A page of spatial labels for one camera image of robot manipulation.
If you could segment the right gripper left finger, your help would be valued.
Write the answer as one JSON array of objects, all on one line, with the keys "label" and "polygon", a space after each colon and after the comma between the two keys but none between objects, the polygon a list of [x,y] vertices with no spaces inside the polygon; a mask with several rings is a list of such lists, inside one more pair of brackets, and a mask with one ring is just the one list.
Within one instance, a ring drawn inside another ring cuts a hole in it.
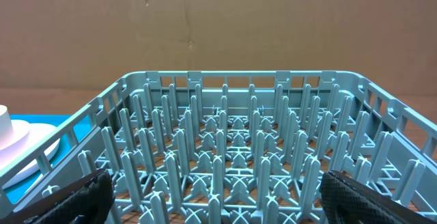
[{"label": "right gripper left finger", "polygon": [[112,177],[106,169],[99,169],[18,212],[11,212],[1,223],[103,224],[114,201]]}]

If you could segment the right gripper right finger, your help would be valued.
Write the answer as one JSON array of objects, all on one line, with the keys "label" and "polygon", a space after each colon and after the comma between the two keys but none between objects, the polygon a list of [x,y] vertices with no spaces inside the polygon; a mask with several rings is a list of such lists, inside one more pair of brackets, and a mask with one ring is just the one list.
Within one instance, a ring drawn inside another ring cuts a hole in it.
[{"label": "right gripper right finger", "polygon": [[320,185],[328,224],[436,224],[339,171],[327,171]]}]

